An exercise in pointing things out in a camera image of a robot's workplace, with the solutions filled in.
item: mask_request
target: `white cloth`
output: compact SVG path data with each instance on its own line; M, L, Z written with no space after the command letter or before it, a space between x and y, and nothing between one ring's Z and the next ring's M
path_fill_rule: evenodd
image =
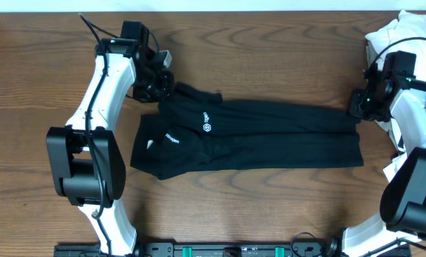
M380 30L369 33L365 36L365 38L369 41L369 46L372 47L372 49L368 49L367 51L368 61L371 62L372 59L377 55L376 53L380 53L391 43L415 36L426 38L426 15L411 14L406 11L401 11L398 15L398 19L394 19L387 26L384 26ZM394 51L406 51L416 54L417 58L414 75L416 75L416 79L426 81L426 41L405 41L389 48L377 60L379 70L382 70L382 67L384 66L384 60L387 53ZM401 133L396 120L392 119L387 123L381 122L379 125L389 132L390 138L395 144L395 147L399 151L404 152L404 148L397 147L397 144L401 138ZM403 163L406 161L406 158L406 153L403 153L397 158L394 158L392 163L384 168L384 174L389 182L393 179L401 165L403 165Z

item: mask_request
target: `folded black clothing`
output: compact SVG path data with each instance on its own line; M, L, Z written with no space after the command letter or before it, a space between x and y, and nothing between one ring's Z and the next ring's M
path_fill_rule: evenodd
M189 171L362 166L359 119L341 111L222 101L178 84L159 114L142 115L131 166L167 179Z

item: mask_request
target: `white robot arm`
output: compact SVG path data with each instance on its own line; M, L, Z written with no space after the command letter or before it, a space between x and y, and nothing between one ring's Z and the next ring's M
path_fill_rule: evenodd
M413 76L415 60L407 52L388 54L382 71L373 62L365 72L367 88L353 92L350 113L395 119L409 157L387 186L380 213L344 231L342 252L350 257L379 256L398 243L426 240L426 82Z
M67 196L86 214L100 239L100 252L107 255L129 256L138 250L136 229L130 224L121 199L125 166L113 136L123 101L131 86L133 98L142 102L164 100L173 88L173 75L166 70L171 63L170 52L148 48L149 33L141 22L125 21L121 37L99 42L104 47L96 48L96 68L79 108L64 128L51 128L46 139L57 193ZM108 65L105 76L104 54ZM86 140L86 122L92 146ZM96 163L94 159L77 160L72 155L91 147L97 152ZM94 171L103 177L105 199ZM105 208L96 217L103 201Z

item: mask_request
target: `wood grain surface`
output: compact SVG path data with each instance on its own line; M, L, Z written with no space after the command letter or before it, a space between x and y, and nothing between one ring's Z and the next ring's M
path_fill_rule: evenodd
M397 12L86 16L115 33L123 20L143 21L171 51L176 80L200 90L345 109L362 84L364 35ZM63 126L79 105L95 44L76 14L0 14L0 256L52 256L57 243L97 241L86 217L56 195L45 144L48 129ZM155 110L125 100L116 138L127 164L139 116ZM197 172L158 181L128 166L128 216L146 241L289 241L301 231L326 238L377 213L387 184L390 139L373 122L357 129L365 159L358 168Z

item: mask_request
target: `white logo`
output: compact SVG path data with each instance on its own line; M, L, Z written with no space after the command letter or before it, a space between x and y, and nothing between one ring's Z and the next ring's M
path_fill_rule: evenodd
M211 125L208 123L208 121L210 121L210 117L206 112L203 112L203 117L205 117L205 124L203 125L203 130L209 132L211 131Z
M170 139L170 141L174 142L174 143L179 143L179 140L174 139L173 137L171 137L170 135L168 135L167 133L165 134L165 136Z
M208 121L210 120L210 117L208 116L206 112L203 113L203 117L205 117L205 123L208 123Z
M211 125L210 124L203 125L203 130L206 131L206 132L211 131Z

